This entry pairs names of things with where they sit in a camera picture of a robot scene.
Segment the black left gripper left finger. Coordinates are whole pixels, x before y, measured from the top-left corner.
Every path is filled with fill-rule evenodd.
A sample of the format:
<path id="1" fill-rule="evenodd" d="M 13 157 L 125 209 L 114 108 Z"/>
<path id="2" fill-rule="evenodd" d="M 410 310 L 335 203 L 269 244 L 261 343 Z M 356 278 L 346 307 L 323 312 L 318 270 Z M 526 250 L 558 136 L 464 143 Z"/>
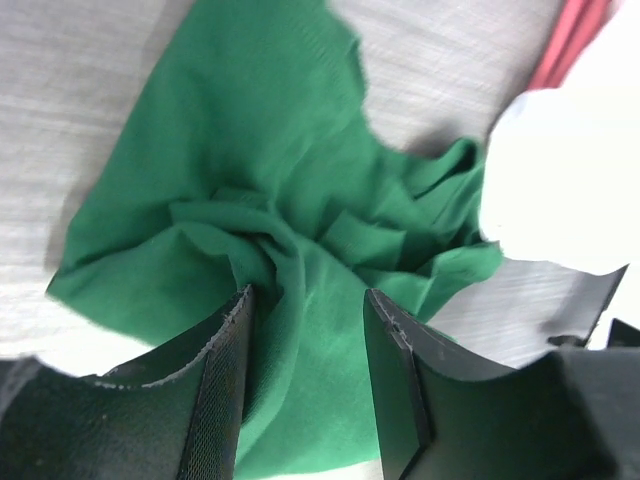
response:
<path id="1" fill-rule="evenodd" d="M 5 479 L 229 479 L 242 423 L 251 287 L 102 376 L 1 364 Z"/>

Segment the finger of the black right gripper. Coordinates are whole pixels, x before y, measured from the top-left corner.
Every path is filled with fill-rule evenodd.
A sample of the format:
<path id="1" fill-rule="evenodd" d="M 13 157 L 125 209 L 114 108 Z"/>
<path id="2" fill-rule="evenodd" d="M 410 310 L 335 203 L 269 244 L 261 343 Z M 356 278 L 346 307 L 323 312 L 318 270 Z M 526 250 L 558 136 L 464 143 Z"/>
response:
<path id="1" fill-rule="evenodd" d="M 547 322 L 547 344 L 553 347 L 585 348 L 627 269 L 624 266 L 601 277 L 581 274 L 578 285 Z"/>

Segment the green t shirt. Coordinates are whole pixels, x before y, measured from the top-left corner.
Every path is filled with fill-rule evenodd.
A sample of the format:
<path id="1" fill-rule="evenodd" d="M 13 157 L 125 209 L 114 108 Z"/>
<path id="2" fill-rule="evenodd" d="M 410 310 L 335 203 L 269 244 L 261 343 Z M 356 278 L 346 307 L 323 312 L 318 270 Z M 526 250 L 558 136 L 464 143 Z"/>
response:
<path id="1" fill-rule="evenodd" d="M 392 150 L 364 97 L 357 39 L 324 2 L 196 2 L 48 287 L 151 344 L 254 287 L 239 479 L 377 458 L 365 291 L 427 321 L 501 263 L 479 233 L 481 148 Z"/>

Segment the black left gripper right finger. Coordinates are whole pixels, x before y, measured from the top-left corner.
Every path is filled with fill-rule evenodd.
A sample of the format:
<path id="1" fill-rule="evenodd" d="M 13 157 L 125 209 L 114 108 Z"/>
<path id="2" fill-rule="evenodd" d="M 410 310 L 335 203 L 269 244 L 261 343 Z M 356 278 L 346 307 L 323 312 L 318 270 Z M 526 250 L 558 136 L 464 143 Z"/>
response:
<path id="1" fill-rule="evenodd" d="M 635 479 L 639 352 L 561 348 L 513 369 L 378 290 L 364 330 L 387 479 Z"/>

